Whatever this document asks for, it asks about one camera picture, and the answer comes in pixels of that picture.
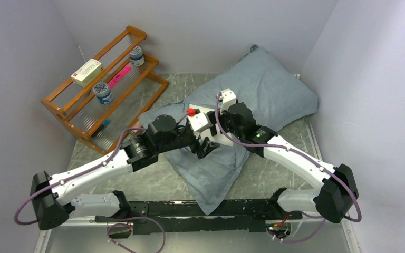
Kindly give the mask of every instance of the black metal frame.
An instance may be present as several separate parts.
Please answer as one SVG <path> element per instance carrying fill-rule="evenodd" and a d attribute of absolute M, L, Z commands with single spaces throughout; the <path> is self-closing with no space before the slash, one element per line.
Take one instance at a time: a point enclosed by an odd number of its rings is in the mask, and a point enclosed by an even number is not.
<path fill-rule="evenodd" d="M 221 231 L 248 229 L 249 232 L 265 232 L 266 220 L 302 219 L 299 211 L 286 213 L 277 204 L 281 188 L 270 199 L 224 200 L 210 216 L 204 214 L 194 200 L 184 201 L 130 201 L 127 216 L 111 218 L 96 216 L 96 222 L 116 222 L 129 217 L 149 217 L 159 222 L 167 232 Z M 152 222 L 135 220 L 133 235 L 160 232 Z"/>

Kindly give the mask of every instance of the blue object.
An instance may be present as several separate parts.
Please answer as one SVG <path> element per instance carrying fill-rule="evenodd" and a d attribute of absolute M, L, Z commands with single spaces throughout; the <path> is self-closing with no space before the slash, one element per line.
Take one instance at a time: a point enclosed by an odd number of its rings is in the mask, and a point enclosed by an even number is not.
<path fill-rule="evenodd" d="M 104 82 L 96 84 L 92 88 L 92 92 L 94 92 L 101 104 L 111 103 L 111 101 L 114 99 L 111 89 L 109 88 L 108 84 Z"/>
<path fill-rule="evenodd" d="M 263 48 L 253 46 L 240 62 L 181 102 L 147 111 L 139 120 L 148 125 L 161 114 L 179 119 L 189 104 L 214 108 L 216 94 L 226 88 L 251 109 L 257 124 L 275 131 L 317 111 L 317 96 Z M 201 160 L 185 149 L 165 153 L 206 215 L 224 200 L 248 156 L 239 145 L 221 145 Z"/>

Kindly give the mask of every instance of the gray wall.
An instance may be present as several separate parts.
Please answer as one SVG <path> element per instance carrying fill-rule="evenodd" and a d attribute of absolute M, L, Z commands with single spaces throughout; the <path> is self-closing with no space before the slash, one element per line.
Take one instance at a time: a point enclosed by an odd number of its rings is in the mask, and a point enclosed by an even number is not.
<path fill-rule="evenodd" d="M 0 252 L 33 252 L 37 225 L 13 223 L 32 176 L 64 171 L 74 140 L 40 99 L 83 64 L 48 0 L 0 0 Z M 21 219 L 34 219 L 31 206 Z"/>
<path fill-rule="evenodd" d="M 354 170 L 363 252 L 405 252 L 405 0 L 340 0 L 302 78 L 324 159 Z"/>
<path fill-rule="evenodd" d="M 256 43 L 300 73 L 338 0 L 54 2 L 86 59 L 132 25 L 159 72 L 219 73 Z"/>

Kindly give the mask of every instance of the pink marker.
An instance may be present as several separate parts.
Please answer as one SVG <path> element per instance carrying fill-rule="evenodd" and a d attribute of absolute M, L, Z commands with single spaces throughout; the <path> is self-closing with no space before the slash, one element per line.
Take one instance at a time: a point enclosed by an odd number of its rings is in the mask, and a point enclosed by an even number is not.
<path fill-rule="evenodd" d="M 123 67 L 122 70 L 117 73 L 117 75 L 115 75 L 115 77 L 113 77 L 112 80 L 108 83 L 109 88 L 112 89 L 130 70 L 131 67 L 129 65 Z"/>

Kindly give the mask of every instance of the marble floor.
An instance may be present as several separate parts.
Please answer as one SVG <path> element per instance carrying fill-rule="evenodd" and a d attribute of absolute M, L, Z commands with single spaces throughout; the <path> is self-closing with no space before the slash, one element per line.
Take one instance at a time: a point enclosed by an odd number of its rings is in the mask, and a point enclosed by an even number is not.
<path fill-rule="evenodd" d="M 192 91 L 211 80 L 216 74 L 166 74 L 161 75 L 169 81 L 168 88 L 154 103 L 153 108 L 167 103 L 176 103 Z M 141 83 L 111 115 L 111 123 L 106 132 L 116 138 L 124 127 L 135 117 L 136 111 L 145 104 L 159 88 L 151 82 Z M 299 149 L 316 157 L 315 145 L 309 130 L 307 117 L 296 120 L 279 134 Z M 69 164 L 69 170 L 93 161 L 102 155 L 77 142 Z M 298 175 L 282 165 L 251 154 L 242 172 L 232 185 L 226 199 L 269 198 L 278 188 L 310 189 L 311 186 Z M 159 162 L 136 173 L 111 179 L 93 187 L 89 194 L 106 194 L 121 190 L 128 200 L 192 200 L 183 179 L 174 171 L 171 164 L 159 156 Z"/>

